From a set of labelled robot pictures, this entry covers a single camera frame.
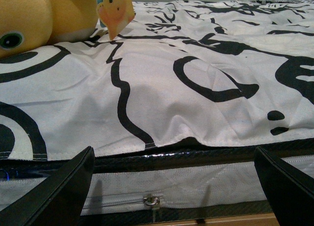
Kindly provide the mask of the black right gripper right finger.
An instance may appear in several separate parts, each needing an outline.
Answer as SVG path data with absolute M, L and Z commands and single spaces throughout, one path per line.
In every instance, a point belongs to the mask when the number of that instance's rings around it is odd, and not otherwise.
M 254 165 L 281 226 L 314 224 L 314 179 L 269 151 L 256 148 Z

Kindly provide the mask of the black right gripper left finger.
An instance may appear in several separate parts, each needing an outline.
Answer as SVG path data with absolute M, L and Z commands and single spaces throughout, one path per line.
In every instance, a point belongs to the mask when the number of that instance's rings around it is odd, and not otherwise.
M 95 164 L 87 147 L 26 195 L 0 212 L 2 226 L 76 226 Z

